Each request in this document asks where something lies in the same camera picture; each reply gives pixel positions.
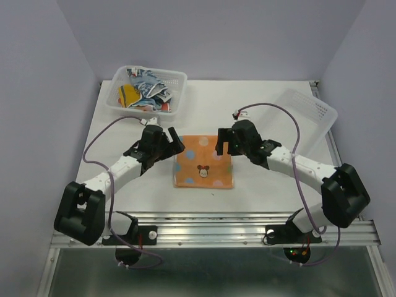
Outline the orange polka dot towel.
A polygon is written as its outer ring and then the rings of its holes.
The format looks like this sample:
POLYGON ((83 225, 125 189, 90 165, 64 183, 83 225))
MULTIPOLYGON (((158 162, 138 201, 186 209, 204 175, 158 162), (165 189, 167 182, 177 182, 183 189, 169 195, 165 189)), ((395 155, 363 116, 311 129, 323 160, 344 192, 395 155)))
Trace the orange polka dot towel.
POLYGON ((226 153, 217 154, 217 136, 184 135, 180 139, 185 150, 175 157, 175 187, 233 188, 232 159, 226 153))

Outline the blue patterned towel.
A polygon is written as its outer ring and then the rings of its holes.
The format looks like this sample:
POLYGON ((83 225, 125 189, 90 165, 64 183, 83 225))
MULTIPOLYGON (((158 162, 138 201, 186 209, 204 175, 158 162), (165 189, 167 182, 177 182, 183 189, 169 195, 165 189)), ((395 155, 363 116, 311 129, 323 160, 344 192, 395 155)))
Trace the blue patterned towel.
POLYGON ((129 108, 144 108, 171 101, 172 94, 168 91, 168 87, 151 70, 131 67, 126 69, 126 73, 131 85, 138 89, 142 97, 129 108))

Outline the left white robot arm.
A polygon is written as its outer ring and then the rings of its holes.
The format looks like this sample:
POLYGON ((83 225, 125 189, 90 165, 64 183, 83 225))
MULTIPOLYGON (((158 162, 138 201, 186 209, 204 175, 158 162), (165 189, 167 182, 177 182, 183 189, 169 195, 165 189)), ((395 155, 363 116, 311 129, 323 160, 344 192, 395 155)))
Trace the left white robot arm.
POLYGON ((147 125, 137 144, 126 150, 104 172, 82 183, 70 182, 64 189, 54 220, 54 229, 88 246, 110 235, 106 203, 129 182, 141 177, 156 162, 171 158, 185 149, 175 128, 165 132, 147 125))

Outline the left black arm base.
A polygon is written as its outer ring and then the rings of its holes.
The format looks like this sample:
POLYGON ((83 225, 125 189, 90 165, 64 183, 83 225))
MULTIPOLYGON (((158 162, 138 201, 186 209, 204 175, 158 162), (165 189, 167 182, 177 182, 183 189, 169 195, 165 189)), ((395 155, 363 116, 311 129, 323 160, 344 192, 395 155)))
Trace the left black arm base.
MULTIPOLYGON (((157 226, 131 227, 126 234, 120 235, 119 237, 138 249, 142 249, 145 246, 155 246, 157 244, 157 226)), ((122 242, 114 235, 103 237, 101 243, 104 246, 111 247, 122 245, 122 242)), ((130 267, 132 264, 138 263, 138 261, 143 258, 143 255, 141 252, 134 251, 129 247, 117 247, 115 250, 115 258, 118 262, 130 267)))

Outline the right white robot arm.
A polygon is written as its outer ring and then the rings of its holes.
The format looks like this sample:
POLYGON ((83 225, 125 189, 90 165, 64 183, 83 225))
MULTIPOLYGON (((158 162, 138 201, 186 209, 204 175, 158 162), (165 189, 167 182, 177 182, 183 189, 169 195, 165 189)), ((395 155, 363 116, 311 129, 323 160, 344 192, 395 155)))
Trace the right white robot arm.
POLYGON ((304 204, 284 224, 271 227, 269 244, 296 243, 315 228, 348 228, 371 201, 353 166, 326 165, 293 154, 279 142, 262 139, 247 119, 219 128, 215 150, 217 155, 244 155, 251 163, 294 178, 297 186, 305 184, 321 195, 320 203, 304 204))

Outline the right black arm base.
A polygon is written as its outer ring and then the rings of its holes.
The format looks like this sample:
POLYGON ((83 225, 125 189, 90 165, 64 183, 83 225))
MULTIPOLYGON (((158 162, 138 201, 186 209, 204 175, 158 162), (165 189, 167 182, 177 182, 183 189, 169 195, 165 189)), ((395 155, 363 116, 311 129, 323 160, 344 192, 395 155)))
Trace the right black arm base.
POLYGON ((311 256, 311 244, 321 243, 322 238, 313 235, 312 231, 302 233, 288 225, 267 225, 262 242, 268 246, 290 245, 283 248, 286 258, 298 264, 306 264, 311 256))

